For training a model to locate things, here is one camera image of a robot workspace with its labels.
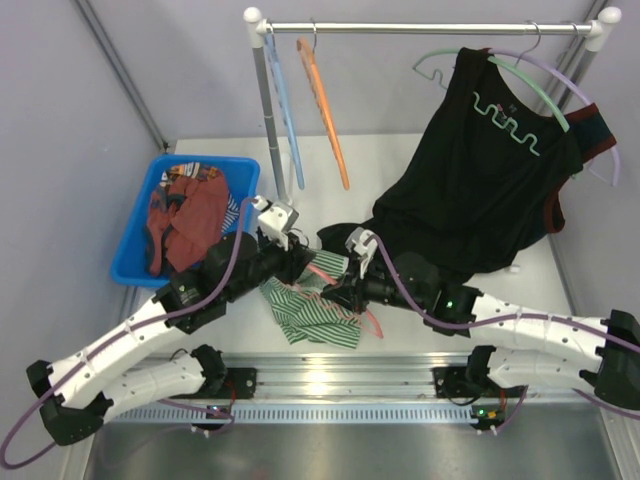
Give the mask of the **pink plastic hanger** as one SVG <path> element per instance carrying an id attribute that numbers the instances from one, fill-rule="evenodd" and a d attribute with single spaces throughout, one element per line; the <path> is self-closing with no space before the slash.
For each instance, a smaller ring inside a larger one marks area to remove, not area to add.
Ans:
<path id="1" fill-rule="evenodd" d="M 326 300 L 332 301 L 335 304 L 340 305 L 342 308 L 351 311 L 352 315 L 358 317 L 358 325 L 361 330 L 374 335 L 380 340 L 384 338 L 382 327 L 376 316 L 368 308 L 358 306 L 352 299 L 349 299 L 346 294 L 340 293 L 339 290 L 342 287 L 341 283 L 313 264 L 307 265 L 305 269 L 318 276 L 326 283 L 326 291 L 322 294 L 317 294 L 318 298 L 325 298 Z"/>

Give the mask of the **green white striped tank top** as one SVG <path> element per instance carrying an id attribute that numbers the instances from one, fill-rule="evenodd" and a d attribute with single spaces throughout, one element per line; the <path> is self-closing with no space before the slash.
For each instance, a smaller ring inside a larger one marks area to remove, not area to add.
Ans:
<path id="1" fill-rule="evenodd" d="M 271 278 L 259 287 L 290 345 L 308 341 L 347 349 L 358 346 L 358 318 L 320 296 L 327 285 L 324 278 L 306 269 L 293 285 Z"/>

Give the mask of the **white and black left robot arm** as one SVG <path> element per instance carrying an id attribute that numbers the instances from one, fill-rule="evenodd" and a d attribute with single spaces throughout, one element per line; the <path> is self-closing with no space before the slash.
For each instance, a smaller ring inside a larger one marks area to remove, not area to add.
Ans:
<path id="1" fill-rule="evenodd" d="M 294 283 L 314 259 L 295 235 L 288 247 L 263 234 L 231 233 L 194 267 L 167 284 L 112 331 L 63 360 L 27 369 L 42 398 L 40 418 L 59 446 L 79 442 L 119 415 L 166 398 L 220 394 L 228 370 L 220 351 L 200 345 L 177 359 L 138 370 L 136 364 L 223 317 L 228 304 L 276 278 Z"/>

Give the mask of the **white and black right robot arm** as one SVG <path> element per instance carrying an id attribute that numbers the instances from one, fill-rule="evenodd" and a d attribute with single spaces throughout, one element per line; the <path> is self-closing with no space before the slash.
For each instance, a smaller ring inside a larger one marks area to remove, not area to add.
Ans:
<path id="1" fill-rule="evenodd" d="M 628 312 L 565 317 L 516 305 L 443 279 L 416 254 L 368 268 L 351 259 L 322 296 L 354 313 L 371 303 L 409 310 L 442 335 L 469 339 L 465 378 L 478 396 L 536 386 L 580 390 L 613 407 L 639 408 L 639 323 Z"/>

